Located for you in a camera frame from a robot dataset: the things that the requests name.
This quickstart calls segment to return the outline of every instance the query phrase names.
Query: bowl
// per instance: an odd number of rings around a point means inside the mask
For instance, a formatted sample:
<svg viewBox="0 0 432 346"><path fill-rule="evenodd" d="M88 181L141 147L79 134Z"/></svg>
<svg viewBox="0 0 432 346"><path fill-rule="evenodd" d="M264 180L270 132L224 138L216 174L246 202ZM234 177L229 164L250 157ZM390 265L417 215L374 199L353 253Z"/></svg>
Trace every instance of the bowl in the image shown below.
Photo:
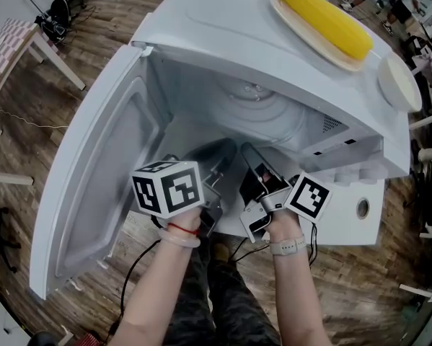
<svg viewBox="0 0 432 346"><path fill-rule="evenodd" d="M384 98L401 112L418 112L423 106L418 84L410 69L394 52L381 60L377 79Z"/></svg>

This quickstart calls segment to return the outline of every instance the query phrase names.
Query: hand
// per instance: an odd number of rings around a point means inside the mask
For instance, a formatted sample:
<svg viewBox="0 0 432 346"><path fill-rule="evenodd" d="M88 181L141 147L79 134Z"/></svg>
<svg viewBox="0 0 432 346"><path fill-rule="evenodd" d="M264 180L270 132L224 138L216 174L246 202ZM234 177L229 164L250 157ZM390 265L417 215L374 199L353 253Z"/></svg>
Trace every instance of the hand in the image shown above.
<svg viewBox="0 0 432 346"><path fill-rule="evenodd" d="M189 231L196 231L201 224L200 214L201 208L193 208L172 217L171 222Z"/></svg>
<svg viewBox="0 0 432 346"><path fill-rule="evenodd" d="M287 239L300 239L303 235L297 214L289 209L277 210L265 230L273 243Z"/></svg>

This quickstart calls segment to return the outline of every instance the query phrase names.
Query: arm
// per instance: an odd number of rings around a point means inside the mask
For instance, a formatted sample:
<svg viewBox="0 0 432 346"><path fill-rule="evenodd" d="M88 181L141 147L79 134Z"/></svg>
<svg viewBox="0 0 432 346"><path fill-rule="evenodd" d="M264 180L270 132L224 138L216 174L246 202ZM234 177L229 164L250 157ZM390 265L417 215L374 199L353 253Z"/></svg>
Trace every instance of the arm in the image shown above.
<svg viewBox="0 0 432 346"><path fill-rule="evenodd" d="M419 1L418 0L413 0L413 6L415 7L416 11L419 11Z"/></svg>
<svg viewBox="0 0 432 346"><path fill-rule="evenodd" d="M302 237L299 219L289 210L275 212L266 228L272 242ZM307 251L274 256L276 308L284 346L331 346L309 267Z"/></svg>
<svg viewBox="0 0 432 346"><path fill-rule="evenodd" d="M172 222L194 231L200 225L200 212L199 208L186 211L175 216ZM167 230L175 236L194 238L174 227ZM158 244L153 261L132 292L110 346L163 343L191 254L192 249L168 241Z"/></svg>

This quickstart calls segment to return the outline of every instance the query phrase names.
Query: white cable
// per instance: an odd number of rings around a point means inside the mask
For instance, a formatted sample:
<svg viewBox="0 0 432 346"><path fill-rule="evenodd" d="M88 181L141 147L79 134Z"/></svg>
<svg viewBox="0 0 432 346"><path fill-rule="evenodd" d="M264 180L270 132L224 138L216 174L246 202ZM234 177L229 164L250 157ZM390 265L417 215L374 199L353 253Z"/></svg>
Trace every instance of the white cable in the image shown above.
<svg viewBox="0 0 432 346"><path fill-rule="evenodd" d="M11 114L10 112L5 112L5 111L2 110L2 109L0 109L0 112L3 112L5 115L9 115L10 117L14 117L14 118L17 118L17 119L23 120L23 121L24 121L25 123L27 123L28 125L34 125L35 127L38 127L38 128L53 128L53 129L57 129L57 128L68 128L67 125L56 125L56 126L54 126L54 125L37 125L37 124L31 123L31 122L28 122L28 121L27 121L26 119L24 119L24 118L17 117L16 115Z"/></svg>

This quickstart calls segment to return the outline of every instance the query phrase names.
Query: wooden table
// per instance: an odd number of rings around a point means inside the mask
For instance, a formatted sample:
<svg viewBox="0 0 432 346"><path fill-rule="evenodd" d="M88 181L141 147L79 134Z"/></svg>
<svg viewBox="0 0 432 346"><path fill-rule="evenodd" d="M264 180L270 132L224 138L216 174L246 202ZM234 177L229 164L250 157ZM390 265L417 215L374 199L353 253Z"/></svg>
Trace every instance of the wooden table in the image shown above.
<svg viewBox="0 0 432 346"><path fill-rule="evenodd" d="M15 67L23 53L28 52L39 62L43 57L36 51L38 48L54 65L65 74L80 90L85 88L81 79L58 56L57 48L49 41L39 26L35 23L23 22L17 19L8 19L0 29L0 91L12 69ZM31 185L31 177L0 173L0 182L18 185Z"/></svg>

